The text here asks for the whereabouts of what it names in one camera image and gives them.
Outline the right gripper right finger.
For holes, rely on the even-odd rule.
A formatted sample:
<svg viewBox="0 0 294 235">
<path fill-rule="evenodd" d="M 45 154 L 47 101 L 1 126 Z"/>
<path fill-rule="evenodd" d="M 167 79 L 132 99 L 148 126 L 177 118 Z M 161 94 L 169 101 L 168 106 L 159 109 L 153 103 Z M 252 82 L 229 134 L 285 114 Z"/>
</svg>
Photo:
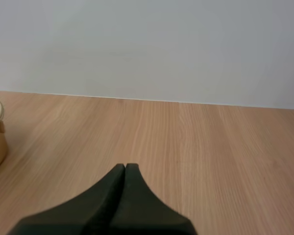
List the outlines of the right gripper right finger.
<svg viewBox="0 0 294 235">
<path fill-rule="evenodd" d="M 110 235 L 196 235 L 190 219 L 163 203 L 148 187 L 138 164 L 127 164 Z"/>
</svg>

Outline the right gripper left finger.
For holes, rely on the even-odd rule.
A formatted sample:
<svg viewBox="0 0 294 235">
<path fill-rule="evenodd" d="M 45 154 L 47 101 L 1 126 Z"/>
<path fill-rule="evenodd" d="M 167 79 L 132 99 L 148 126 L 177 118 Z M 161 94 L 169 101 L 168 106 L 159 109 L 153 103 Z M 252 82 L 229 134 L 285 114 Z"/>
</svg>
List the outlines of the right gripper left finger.
<svg viewBox="0 0 294 235">
<path fill-rule="evenodd" d="M 125 167 L 117 164 L 85 192 L 51 209 L 21 219 L 9 234 L 102 234 L 120 201 L 124 178 Z"/>
</svg>

